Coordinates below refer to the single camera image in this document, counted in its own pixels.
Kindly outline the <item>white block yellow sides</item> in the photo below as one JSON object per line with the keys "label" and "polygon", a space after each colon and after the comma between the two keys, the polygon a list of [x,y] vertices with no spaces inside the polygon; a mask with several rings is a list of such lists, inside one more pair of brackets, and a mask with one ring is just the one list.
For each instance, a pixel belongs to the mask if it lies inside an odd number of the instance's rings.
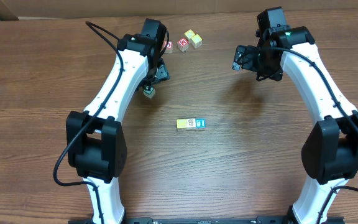
{"label": "white block yellow sides", "polygon": [[194,118],[186,119],[186,130],[196,129],[196,120]]}

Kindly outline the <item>white block blue letter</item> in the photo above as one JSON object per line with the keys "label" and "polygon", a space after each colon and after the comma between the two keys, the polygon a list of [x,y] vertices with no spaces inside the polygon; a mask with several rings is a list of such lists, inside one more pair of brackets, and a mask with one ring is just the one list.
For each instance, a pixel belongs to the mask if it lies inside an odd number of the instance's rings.
{"label": "white block blue letter", "polygon": [[206,120],[205,119],[197,118],[197,119],[195,119],[195,124],[196,124],[197,130],[202,130],[202,129],[206,128]]}

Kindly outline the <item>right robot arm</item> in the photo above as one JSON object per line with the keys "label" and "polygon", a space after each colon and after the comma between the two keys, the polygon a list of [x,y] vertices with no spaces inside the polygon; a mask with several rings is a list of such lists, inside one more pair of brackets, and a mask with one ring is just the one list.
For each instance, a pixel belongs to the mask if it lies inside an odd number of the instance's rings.
{"label": "right robot arm", "polygon": [[257,23],[258,44],[237,46],[232,68],[255,72],[257,81],[288,75],[313,123],[301,148],[307,177],[300,196],[285,216],[257,222],[341,223],[328,210],[358,172],[358,110],[331,78],[306,27],[290,27],[280,7],[262,11]]}

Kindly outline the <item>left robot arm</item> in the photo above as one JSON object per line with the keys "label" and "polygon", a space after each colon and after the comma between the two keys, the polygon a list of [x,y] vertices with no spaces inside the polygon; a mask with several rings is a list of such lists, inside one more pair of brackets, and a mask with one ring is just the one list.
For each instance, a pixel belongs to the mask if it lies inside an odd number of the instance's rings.
{"label": "left robot arm", "polygon": [[76,169],[91,197],[93,216],[87,223],[124,223],[126,211],[119,193],[119,176],[127,146],[122,129],[126,109],[136,91],[151,98],[154,85],[169,80],[163,61],[169,32],[158,20],[146,19],[140,33],[117,40],[111,47],[116,60],[104,85],[82,111],[71,111],[66,120],[67,146],[53,168],[57,177],[63,158]]}

